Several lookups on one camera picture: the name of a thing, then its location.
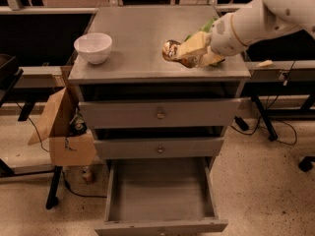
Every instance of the robotic arm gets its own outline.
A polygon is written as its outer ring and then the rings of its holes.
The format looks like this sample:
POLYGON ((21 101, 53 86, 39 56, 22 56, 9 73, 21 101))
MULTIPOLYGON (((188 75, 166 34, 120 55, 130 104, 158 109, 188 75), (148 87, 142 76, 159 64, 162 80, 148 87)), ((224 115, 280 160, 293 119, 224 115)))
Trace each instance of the robotic arm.
POLYGON ((315 38, 314 0, 253 0, 214 22, 211 50, 221 56, 245 51, 255 42, 300 30, 315 38))

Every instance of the open drawer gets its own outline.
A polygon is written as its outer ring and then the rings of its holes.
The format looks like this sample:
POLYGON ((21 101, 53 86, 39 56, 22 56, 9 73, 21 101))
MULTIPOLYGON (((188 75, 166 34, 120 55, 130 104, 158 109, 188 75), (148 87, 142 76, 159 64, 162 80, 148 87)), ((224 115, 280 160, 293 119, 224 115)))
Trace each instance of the open drawer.
POLYGON ((222 232, 205 158, 113 160, 98 235, 222 232))

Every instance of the drawer knob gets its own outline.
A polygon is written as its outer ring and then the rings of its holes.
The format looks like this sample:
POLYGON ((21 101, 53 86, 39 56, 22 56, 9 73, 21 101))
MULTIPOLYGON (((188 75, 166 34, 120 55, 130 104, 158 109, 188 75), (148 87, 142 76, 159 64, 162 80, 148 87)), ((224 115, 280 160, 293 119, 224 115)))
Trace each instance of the drawer knob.
POLYGON ((158 153, 164 153, 165 152, 165 148, 164 147, 158 147, 157 148, 157 152, 158 153))
POLYGON ((158 118, 158 119, 164 119, 164 118, 165 118, 165 113, 162 112, 162 111, 159 111, 159 112, 157 113, 157 118, 158 118))

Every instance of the gray tabletop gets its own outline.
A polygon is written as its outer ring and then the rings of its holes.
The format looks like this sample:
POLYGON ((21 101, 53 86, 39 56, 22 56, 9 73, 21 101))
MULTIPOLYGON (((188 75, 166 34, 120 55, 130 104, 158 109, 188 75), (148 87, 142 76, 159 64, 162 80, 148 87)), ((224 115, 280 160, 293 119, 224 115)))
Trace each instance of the gray tabletop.
POLYGON ((73 84, 104 84, 249 78, 240 55, 226 57, 217 67, 193 69, 162 58, 166 41, 183 41, 215 16, 212 6, 99 8, 89 32, 109 34, 113 39, 111 54, 98 65, 78 56, 69 80, 73 84))

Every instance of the power adapter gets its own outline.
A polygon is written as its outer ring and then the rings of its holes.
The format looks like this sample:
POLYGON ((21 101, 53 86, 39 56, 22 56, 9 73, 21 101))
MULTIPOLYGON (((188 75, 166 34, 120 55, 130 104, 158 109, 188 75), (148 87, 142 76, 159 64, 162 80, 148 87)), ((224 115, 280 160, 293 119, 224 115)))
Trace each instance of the power adapter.
POLYGON ((247 123, 243 120, 243 118, 235 116, 234 120, 242 131, 246 131, 249 129, 247 123))

